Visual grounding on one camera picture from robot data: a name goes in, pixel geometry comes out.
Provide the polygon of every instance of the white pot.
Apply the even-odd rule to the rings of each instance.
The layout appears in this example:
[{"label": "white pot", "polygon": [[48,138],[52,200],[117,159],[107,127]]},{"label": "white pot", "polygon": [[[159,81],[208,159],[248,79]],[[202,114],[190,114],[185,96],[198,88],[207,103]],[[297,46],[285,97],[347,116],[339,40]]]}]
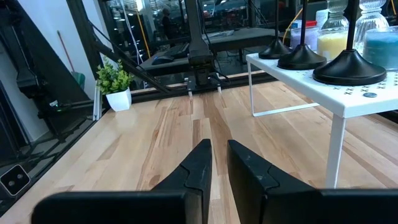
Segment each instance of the white pot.
[{"label": "white pot", "polygon": [[128,110],[130,108],[130,88],[127,88],[127,90],[123,92],[107,94],[106,98],[114,111]]}]

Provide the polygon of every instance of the black base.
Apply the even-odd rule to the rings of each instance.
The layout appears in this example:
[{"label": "black base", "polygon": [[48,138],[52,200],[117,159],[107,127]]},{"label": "black base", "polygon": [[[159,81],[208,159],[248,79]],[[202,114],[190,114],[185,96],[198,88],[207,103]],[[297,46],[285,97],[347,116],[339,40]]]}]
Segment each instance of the black base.
[{"label": "black base", "polygon": [[307,44],[298,45],[292,53],[283,55],[278,67],[288,70],[309,70],[326,64],[326,58],[317,55]]},{"label": "black base", "polygon": [[359,86],[383,81],[386,69],[374,65],[354,50],[344,50],[333,61],[313,71],[313,79],[331,85]]},{"label": "black base", "polygon": [[265,50],[259,53],[259,58],[279,59],[281,56],[291,53],[291,51],[292,49],[286,47],[282,41],[276,37]]}]

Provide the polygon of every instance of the green plant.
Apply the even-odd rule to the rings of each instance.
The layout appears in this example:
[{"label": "green plant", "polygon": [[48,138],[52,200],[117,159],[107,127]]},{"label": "green plant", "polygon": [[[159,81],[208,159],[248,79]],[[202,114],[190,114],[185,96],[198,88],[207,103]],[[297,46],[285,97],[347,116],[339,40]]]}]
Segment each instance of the green plant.
[{"label": "green plant", "polygon": [[118,68],[115,69],[109,60],[104,57],[104,67],[98,66],[97,87],[103,95],[110,93],[118,93],[127,90],[132,82],[133,76],[123,70],[120,60],[118,60]]}]

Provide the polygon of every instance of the potted plant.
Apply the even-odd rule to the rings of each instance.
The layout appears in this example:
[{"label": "potted plant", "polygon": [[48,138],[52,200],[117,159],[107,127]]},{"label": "potted plant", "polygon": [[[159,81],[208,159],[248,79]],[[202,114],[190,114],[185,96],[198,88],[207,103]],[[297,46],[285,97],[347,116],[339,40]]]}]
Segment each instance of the potted plant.
[{"label": "potted plant", "polygon": [[98,66],[97,87],[103,95],[106,95],[109,105],[115,111],[128,110],[131,105],[131,93],[129,85],[133,76],[123,70],[121,61],[118,60],[118,68],[115,69],[107,58],[105,65]]}]

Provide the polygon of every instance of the black candle holder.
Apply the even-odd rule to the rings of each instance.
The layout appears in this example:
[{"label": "black candle holder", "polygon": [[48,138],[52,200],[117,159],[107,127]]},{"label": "black candle holder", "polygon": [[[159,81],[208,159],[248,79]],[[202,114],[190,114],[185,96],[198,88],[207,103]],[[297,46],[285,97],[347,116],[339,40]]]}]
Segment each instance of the black candle holder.
[{"label": "black candle holder", "polygon": [[317,55],[305,44],[305,24],[307,23],[307,0],[303,2],[300,44],[289,54],[283,55],[278,67],[288,70],[309,70],[326,64],[326,58]]},{"label": "black candle holder", "polygon": [[262,52],[259,53],[261,59],[278,59],[281,56],[288,54],[292,49],[286,47],[279,39],[279,5],[278,0],[275,0],[275,39]]},{"label": "black candle holder", "polygon": [[357,50],[353,49],[356,15],[359,0],[353,1],[349,20],[347,48],[330,63],[313,71],[313,79],[331,85],[370,85],[383,81],[386,69],[363,59]]}]

